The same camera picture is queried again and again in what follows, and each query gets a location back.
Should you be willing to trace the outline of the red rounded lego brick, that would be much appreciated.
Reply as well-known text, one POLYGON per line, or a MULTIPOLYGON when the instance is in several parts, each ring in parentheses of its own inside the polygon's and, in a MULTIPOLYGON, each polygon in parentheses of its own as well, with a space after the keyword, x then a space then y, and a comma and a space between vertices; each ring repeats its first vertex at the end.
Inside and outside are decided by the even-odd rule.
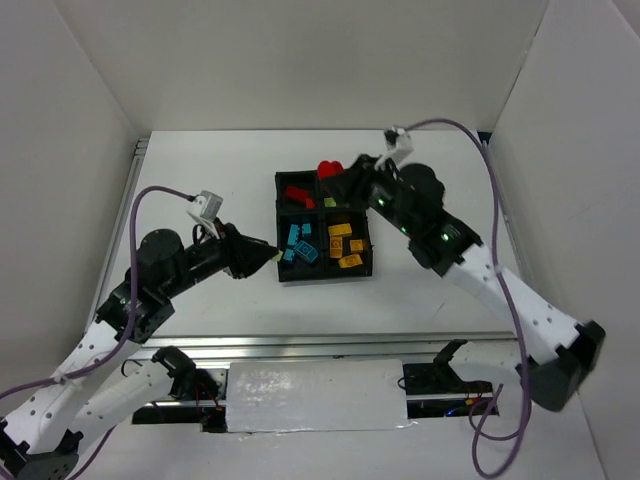
POLYGON ((323 160, 317 166, 317 176, 320 181, 341 174, 343 171, 344 167, 339 161, 323 160))

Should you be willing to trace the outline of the yellow long lego brick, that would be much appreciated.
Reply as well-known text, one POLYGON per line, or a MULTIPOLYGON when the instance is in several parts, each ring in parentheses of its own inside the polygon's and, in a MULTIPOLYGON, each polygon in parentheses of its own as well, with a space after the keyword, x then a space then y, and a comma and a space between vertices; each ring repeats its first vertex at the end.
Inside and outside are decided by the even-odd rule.
POLYGON ((349 223, 329 225, 327 231, 330 237, 349 237, 353 234, 349 223))

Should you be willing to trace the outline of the small cyan lego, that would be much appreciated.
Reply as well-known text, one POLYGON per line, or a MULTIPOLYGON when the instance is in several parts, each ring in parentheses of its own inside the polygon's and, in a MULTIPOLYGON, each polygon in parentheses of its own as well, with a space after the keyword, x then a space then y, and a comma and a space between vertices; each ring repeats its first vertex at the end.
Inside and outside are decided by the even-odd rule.
POLYGON ((282 260, 288 264, 292 264, 295 260, 295 252, 292 249, 286 249, 284 251, 282 260))

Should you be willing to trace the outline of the small yellow lego brick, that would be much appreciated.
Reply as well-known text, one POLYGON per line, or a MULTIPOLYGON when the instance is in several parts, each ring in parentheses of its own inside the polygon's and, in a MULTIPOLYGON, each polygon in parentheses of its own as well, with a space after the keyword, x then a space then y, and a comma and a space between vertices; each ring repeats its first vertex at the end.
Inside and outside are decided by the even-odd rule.
POLYGON ((349 249, 352 254, 359 254, 364 251, 364 243, 360 239, 353 239, 349 241, 349 249))

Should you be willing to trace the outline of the cyan rounded lego piece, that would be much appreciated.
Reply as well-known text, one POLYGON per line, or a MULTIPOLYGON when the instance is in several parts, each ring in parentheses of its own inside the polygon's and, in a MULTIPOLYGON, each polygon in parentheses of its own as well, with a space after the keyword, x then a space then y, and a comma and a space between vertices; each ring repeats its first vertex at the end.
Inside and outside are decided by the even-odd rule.
POLYGON ((294 246, 294 253, 308 265, 314 264, 319 257, 317 249, 305 240, 294 246))

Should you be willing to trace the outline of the yellow rounded lego brick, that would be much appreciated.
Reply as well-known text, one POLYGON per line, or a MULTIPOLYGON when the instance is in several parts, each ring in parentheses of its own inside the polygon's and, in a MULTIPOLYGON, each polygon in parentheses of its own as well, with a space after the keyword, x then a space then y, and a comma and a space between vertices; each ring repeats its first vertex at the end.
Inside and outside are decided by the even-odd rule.
POLYGON ((341 269, 354 268, 361 266, 362 264, 363 261, 359 254, 351 254, 338 260, 338 265, 341 269))

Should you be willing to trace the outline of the blue long lego brick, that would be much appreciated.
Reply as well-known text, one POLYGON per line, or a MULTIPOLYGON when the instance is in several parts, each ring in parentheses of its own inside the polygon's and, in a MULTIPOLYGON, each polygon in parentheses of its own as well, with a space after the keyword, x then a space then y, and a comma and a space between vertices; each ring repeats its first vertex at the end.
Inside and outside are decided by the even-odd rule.
POLYGON ((296 224, 292 224, 287 236, 287 247, 294 248, 300 240, 301 227, 296 224))

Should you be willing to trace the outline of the yellow butterfly lego piece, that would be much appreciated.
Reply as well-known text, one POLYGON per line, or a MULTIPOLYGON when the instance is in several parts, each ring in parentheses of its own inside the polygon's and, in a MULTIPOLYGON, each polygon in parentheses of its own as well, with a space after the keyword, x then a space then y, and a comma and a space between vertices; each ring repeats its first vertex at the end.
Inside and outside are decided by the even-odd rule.
POLYGON ((329 239, 329 249, 331 251, 342 251, 343 250, 343 238, 342 237, 331 237, 329 239))

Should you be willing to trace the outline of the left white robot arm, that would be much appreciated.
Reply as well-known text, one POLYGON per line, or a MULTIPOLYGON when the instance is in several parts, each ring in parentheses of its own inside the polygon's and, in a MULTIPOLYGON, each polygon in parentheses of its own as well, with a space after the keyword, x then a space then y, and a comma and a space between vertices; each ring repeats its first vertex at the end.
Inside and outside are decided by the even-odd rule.
POLYGON ((158 349, 115 386, 102 385, 173 315, 173 298, 218 272, 248 278, 278 253, 220 221, 189 247, 170 229, 147 234, 136 245, 137 268, 98 308, 73 352, 2 418, 2 478, 66 479, 99 436, 145 404, 217 401, 219 382, 175 346, 158 349))

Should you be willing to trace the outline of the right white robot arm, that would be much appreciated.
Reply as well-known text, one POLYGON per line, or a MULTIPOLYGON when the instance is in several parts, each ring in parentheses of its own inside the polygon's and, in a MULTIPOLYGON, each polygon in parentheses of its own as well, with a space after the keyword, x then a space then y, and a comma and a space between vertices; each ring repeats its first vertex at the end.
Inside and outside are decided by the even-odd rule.
POLYGON ((514 371, 539 407, 559 412, 595 369, 606 338, 596 321, 580 322, 541 297, 508 268, 470 226, 446 211, 445 186, 432 168, 397 168, 360 156, 320 183, 338 203, 370 208, 408 239, 418 264, 466 291, 519 342, 514 371))

